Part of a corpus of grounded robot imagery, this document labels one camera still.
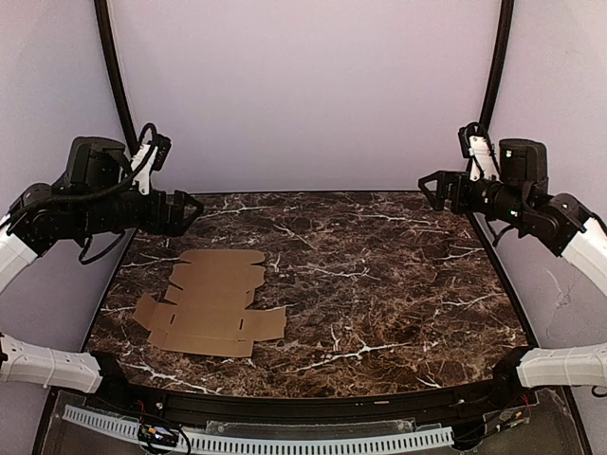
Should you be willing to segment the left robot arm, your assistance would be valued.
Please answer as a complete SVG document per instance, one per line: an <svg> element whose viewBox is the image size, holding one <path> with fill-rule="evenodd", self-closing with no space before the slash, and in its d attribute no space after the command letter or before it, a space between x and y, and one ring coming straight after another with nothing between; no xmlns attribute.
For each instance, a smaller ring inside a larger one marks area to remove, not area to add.
<svg viewBox="0 0 607 455"><path fill-rule="evenodd" d="M171 141L156 136L129 156L123 143L111 138L78 136L66 168L52 184L29 186L1 219L1 286L14 279L63 240L81 249L79 261L102 258L88 250L95 235L114 233L122 239L136 228L154 235L183 235L203 213L203 205L184 191L167 194L153 189ZM1 336L1 379L96 393L121 379L111 355L75 353Z"/></svg>

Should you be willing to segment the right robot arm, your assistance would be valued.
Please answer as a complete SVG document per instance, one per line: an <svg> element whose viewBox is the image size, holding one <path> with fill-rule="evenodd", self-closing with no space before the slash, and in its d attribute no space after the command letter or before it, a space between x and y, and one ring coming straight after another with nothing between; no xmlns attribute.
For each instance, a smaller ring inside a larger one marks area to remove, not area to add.
<svg viewBox="0 0 607 455"><path fill-rule="evenodd" d="M569 193L548 191L547 149L534 140L507 138L492 151L485 138L465 140L467 172L436 171L418 187L435 210L480 213L530 235L594 286L606 289L606 225ZM493 369L501 395L546 386L606 385L606 346L516 348Z"/></svg>

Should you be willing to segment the brown cardboard box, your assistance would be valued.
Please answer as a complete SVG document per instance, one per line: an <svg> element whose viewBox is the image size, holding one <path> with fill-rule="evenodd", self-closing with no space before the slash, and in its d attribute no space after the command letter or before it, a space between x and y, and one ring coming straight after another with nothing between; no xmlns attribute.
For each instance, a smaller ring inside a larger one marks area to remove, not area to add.
<svg viewBox="0 0 607 455"><path fill-rule="evenodd" d="M163 351L250 357L256 342L285 335L284 308L250 308L265 284L264 260L253 249L187 250L173 266L164 300L142 295L134 320Z"/></svg>

